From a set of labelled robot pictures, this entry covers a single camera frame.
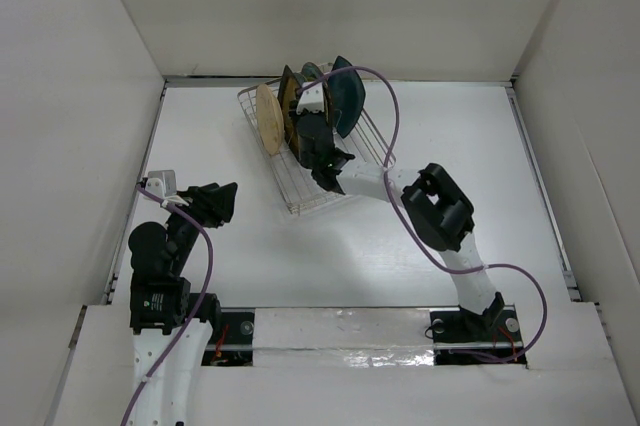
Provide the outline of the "beige plate with orange leaves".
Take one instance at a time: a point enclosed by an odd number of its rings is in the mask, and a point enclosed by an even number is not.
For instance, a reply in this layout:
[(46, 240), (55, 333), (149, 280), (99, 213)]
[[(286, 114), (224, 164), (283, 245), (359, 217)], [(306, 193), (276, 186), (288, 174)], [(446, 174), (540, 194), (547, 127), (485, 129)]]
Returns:
[(256, 119), (258, 132), (266, 152), (273, 156), (284, 141), (284, 122), (280, 103), (266, 84), (256, 89)]

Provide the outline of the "dark teal square plate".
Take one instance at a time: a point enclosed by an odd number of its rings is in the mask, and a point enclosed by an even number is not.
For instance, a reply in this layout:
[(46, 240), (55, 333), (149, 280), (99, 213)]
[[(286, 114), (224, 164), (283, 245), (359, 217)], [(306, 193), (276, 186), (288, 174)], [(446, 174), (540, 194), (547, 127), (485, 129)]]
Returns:
[(347, 137), (359, 121), (366, 91), (356, 70), (336, 74), (328, 79), (334, 106), (334, 127), (338, 135)]

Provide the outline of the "brown square plate black rim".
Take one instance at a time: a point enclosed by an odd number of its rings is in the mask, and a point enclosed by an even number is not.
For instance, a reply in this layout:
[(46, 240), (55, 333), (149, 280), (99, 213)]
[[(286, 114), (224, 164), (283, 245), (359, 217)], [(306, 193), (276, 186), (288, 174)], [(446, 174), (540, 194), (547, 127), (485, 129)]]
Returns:
[(299, 99), (296, 80), (293, 76), (292, 69), (285, 65), (278, 87), (278, 101), (281, 107), (283, 124), (284, 124), (284, 140), (296, 159), (299, 158), (299, 141), (293, 114), (296, 113), (296, 106)]

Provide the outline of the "dark teal round plate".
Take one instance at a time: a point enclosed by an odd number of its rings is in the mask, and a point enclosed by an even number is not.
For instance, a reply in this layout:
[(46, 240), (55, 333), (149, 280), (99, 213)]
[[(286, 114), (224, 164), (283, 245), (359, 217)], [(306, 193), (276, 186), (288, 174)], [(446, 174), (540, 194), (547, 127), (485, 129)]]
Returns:
[(313, 62), (306, 62), (301, 69), (301, 75), (305, 83), (314, 82), (324, 76), (323, 71)]

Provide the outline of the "woven bamboo round plate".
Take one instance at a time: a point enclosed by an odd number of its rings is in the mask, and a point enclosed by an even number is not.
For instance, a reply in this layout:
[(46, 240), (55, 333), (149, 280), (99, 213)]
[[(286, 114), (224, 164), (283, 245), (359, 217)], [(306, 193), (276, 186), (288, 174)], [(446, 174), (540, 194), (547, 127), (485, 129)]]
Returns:
[(334, 107), (331, 97), (331, 91), (327, 82), (322, 83), (323, 101), (324, 101), (324, 116), (326, 122), (330, 128), (334, 127)]

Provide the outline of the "light blue flower plate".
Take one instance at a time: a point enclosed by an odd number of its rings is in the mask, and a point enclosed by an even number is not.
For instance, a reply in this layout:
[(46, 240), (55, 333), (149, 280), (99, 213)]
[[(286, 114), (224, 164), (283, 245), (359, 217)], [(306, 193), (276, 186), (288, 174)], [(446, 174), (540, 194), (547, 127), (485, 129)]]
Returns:
[(301, 88), (304, 86), (304, 83), (307, 81), (307, 79), (299, 72), (295, 72), (293, 74), (296, 83), (297, 83), (297, 88)]

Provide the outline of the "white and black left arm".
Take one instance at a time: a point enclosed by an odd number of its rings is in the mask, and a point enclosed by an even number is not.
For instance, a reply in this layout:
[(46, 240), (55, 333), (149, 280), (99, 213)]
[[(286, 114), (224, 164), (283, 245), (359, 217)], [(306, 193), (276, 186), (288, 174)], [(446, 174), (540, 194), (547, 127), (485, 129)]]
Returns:
[(211, 281), (214, 246), (208, 232), (231, 221), (238, 186), (210, 183), (175, 191), (160, 178), (147, 177), (136, 190), (169, 217), (165, 223), (139, 224), (128, 239), (134, 378), (121, 422), (188, 425), (205, 348), (222, 333), (223, 319), (217, 296), (206, 287), (192, 292), (182, 272), (202, 239), (204, 280)]

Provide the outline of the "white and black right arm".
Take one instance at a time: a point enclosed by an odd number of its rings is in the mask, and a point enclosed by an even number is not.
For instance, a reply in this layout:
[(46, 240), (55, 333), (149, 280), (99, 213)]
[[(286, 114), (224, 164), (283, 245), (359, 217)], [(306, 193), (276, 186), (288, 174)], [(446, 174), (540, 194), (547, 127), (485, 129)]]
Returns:
[(319, 187), (390, 203), (410, 236), (438, 252), (456, 288), (457, 326), (468, 341), (479, 342), (497, 329), (504, 299), (477, 250), (474, 207), (442, 166), (394, 169), (363, 161), (335, 146), (322, 113), (288, 113), (285, 135)]

